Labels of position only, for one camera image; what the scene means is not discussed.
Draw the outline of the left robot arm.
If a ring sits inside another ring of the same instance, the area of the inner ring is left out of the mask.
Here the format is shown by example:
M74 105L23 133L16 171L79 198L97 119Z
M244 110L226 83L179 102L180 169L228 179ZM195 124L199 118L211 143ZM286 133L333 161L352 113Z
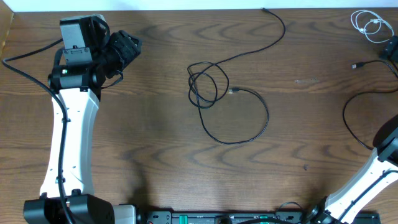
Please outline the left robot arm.
M136 223L133 205L95 196L91 172L93 128L105 81L120 82L140 54L141 41L111 32L101 14L60 21L64 46L48 76L53 103L49 165L36 200L24 204L28 223Z

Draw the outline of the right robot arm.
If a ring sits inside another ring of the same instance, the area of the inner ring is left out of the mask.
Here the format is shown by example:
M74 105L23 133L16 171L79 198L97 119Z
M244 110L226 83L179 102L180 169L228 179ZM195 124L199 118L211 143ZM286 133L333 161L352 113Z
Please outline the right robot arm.
M397 116L382 125L373 139L373 147L363 143L349 128L345 119L348 103L365 94L390 94L387 91L363 91L347 100L343 106L342 118L349 133L371 155L366 163L342 188L323 198L301 219L301 223L353 223L359 212L378 193L397 181Z

